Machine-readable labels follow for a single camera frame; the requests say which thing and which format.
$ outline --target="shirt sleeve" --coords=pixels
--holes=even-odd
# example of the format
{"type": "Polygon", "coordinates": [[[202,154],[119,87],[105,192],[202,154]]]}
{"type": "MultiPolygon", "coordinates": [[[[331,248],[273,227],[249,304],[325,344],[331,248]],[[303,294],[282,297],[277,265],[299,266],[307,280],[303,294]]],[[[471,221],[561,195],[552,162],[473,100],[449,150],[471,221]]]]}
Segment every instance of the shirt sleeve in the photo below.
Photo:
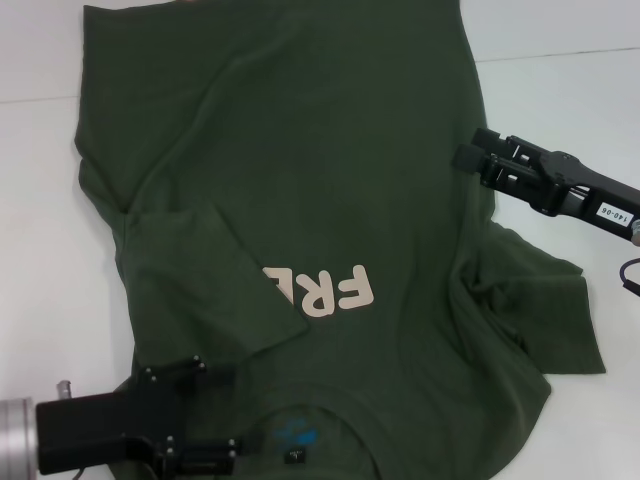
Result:
{"type": "Polygon", "coordinates": [[[479,252],[475,293],[542,373],[604,373],[582,270],[493,222],[479,252]]]}

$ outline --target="green t-shirt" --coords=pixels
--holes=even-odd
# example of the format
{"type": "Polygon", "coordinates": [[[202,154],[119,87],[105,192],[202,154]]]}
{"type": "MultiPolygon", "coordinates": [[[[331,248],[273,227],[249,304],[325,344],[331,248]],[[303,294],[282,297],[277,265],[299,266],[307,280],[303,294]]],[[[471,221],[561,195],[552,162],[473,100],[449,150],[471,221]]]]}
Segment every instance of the green t-shirt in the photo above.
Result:
{"type": "Polygon", "coordinates": [[[84,21],[80,181],[136,360],[237,365],[189,433],[262,432],[238,478],[486,479],[531,432],[542,374],[604,371],[580,270],[492,223],[492,192],[450,165],[485,125],[456,0],[84,21]]]}

